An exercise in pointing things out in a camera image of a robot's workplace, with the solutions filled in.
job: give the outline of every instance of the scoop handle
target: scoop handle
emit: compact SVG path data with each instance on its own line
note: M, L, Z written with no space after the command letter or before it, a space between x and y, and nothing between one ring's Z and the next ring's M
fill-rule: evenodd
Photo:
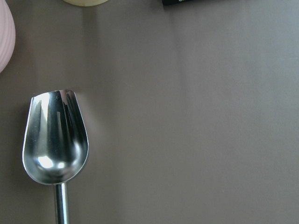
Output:
M66 183L55 184L56 223L69 224L69 209L67 203Z

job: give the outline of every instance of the pink ribbed object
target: pink ribbed object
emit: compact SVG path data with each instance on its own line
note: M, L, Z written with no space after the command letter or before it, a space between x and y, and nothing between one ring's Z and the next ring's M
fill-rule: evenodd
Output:
M5 0L0 0L0 72L9 62L14 51L14 20Z

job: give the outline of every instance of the stainless steel scoop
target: stainless steel scoop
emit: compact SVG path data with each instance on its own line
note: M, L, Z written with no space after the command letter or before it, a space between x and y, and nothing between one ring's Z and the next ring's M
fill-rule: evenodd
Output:
M27 174L54 184L58 224L68 224L66 182L84 166L88 139L75 93L59 90L31 99L23 145Z

